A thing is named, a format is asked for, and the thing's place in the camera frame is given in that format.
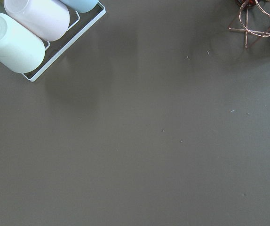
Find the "light blue cup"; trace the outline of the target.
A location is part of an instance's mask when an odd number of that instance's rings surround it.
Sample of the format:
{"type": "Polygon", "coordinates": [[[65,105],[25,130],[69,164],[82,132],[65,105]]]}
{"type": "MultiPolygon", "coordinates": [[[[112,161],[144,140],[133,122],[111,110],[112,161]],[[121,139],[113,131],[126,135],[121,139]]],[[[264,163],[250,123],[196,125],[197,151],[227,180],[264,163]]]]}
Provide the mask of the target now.
{"type": "Polygon", "coordinates": [[[60,0],[60,1],[80,13],[87,13],[98,4],[98,0],[60,0]]]}

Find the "pale pink cup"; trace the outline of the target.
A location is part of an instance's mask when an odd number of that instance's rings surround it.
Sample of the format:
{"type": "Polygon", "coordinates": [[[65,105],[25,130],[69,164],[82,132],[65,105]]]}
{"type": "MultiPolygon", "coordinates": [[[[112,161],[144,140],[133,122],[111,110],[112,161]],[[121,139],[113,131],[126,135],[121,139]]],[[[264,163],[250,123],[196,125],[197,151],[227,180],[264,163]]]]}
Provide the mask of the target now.
{"type": "Polygon", "coordinates": [[[45,41],[64,36],[70,24],[68,8],[58,0],[4,0],[5,11],[45,41]]]}

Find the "mint green cup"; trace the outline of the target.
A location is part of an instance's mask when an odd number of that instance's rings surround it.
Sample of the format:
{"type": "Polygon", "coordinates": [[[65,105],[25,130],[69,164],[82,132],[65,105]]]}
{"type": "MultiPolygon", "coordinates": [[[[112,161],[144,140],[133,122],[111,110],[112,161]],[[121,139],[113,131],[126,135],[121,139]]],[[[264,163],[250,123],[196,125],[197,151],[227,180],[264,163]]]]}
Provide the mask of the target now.
{"type": "Polygon", "coordinates": [[[45,57],[43,41],[6,14],[0,13],[0,62],[16,73],[29,73],[45,57]]]}

